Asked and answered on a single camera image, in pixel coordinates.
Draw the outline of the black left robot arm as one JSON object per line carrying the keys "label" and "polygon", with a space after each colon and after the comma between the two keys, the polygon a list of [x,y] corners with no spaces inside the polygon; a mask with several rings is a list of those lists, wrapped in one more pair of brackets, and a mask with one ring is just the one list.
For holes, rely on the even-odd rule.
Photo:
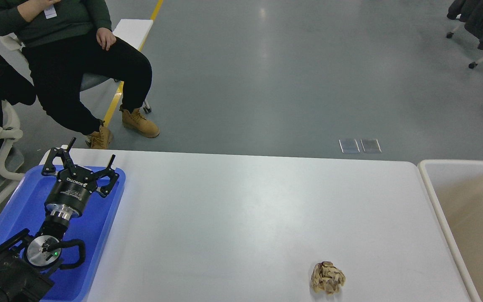
{"label": "black left robot arm", "polygon": [[0,302],[76,302],[91,286],[126,176],[83,167],[73,141],[29,170],[0,215]]}

